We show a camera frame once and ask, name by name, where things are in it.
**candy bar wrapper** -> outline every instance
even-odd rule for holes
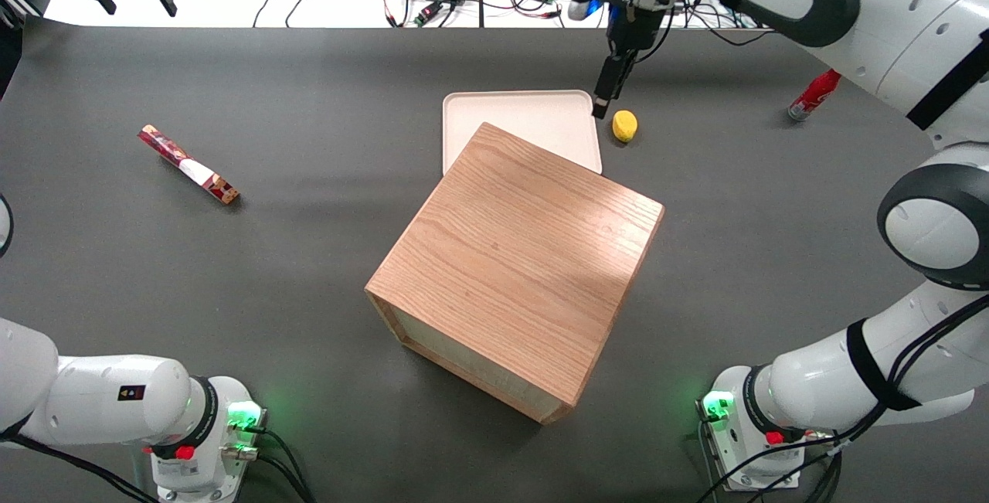
[[[144,141],[145,144],[148,144],[148,146],[155,148],[155,151],[159,155],[168,159],[171,164],[179,168],[179,171],[184,172],[195,184],[202,186],[203,189],[211,193],[219,201],[229,204],[239,194],[237,189],[230,186],[226,180],[223,180],[222,176],[217,175],[211,168],[201,164],[201,162],[196,161],[194,158],[190,158],[175,141],[165,136],[165,134],[158,132],[156,127],[151,125],[143,127],[141,133],[138,134],[138,138]]]

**green led light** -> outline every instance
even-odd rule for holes
[[[718,422],[728,418],[728,414],[735,408],[735,395],[728,391],[711,391],[704,395],[702,405],[711,422]]]
[[[254,401],[230,403],[226,409],[226,424],[236,428],[257,426],[261,419],[261,407]]]

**red button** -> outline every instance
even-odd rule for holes
[[[178,447],[178,449],[175,450],[175,458],[178,458],[180,461],[188,461],[192,458],[194,453],[195,447],[189,447],[187,444],[184,444],[184,446]]]

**red spray can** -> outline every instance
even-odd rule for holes
[[[834,89],[838,87],[838,81],[841,81],[841,74],[838,74],[834,70],[828,70],[826,73],[814,78],[814,81],[810,83],[809,87],[805,89],[800,97],[791,103],[790,108],[787,110],[790,118],[795,121],[806,120],[811,112],[819,108],[824,100],[834,92]]]

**wood grain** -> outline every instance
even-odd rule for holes
[[[366,290],[400,341],[424,354],[396,311],[440,334],[427,358],[544,421],[578,402],[663,211],[485,123]]]

